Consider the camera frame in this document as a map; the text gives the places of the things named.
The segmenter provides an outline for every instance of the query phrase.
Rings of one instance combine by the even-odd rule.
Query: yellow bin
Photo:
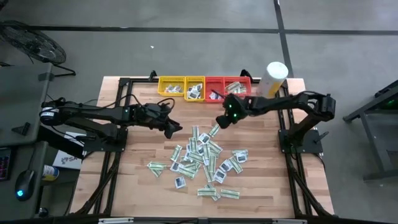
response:
[[[202,84],[201,90],[200,90],[200,99],[188,99],[187,96],[187,91],[188,88],[197,85],[197,84]],[[202,102],[205,100],[205,77],[185,77],[185,88],[184,88],[184,99],[188,102]]]
[[[179,85],[182,88],[182,93],[166,93],[165,89],[169,85],[172,86]],[[185,77],[172,77],[172,76],[159,77],[159,82],[157,84],[157,92],[162,96],[184,96]]]

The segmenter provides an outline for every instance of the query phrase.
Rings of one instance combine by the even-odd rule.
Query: white cylinder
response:
[[[267,66],[267,71],[262,76],[260,84],[257,88],[257,94],[266,98],[275,97],[281,84],[287,78],[289,69],[280,62],[271,62]]]

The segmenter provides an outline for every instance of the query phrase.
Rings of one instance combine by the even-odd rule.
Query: computer mouse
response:
[[[25,170],[18,175],[15,183],[15,195],[21,202],[30,199],[34,191],[34,170]]]

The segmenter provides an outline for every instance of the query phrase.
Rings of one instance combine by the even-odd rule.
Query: plastic basket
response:
[[[172,86],[179,85],[182,88],[182,93],[166,93],[165,89],[169,85]],[[159,77],[159,83],[157,84],[157,92],[162,96],[184,96],[185,77],[172,77],[172,76]]]
[[[202,84],[200,90],[200,99],[188,99],[187,96],[188,88],[200,83]],[[186,77],[185,88],[184,88],[184,99],[188,102],[202,102],[205,100],[205,89],[206,89],[205,77]]]
[[[207,103],[222,103],[224,99],[212,100],[210,98],[211,90],[224,94],[224,77],[206,77],[205,101]]]
[[[251,83],[249,77],[224,77],[224,87],[228,86],[233,82],[240,82],[246,87],[245,93],[237,93],[237,96],[248,96],[251,95]]]

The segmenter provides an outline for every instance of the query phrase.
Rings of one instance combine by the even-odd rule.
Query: keyboard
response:
[[[0,148],[0,181],[9,180],[11,151],[9,147]]]

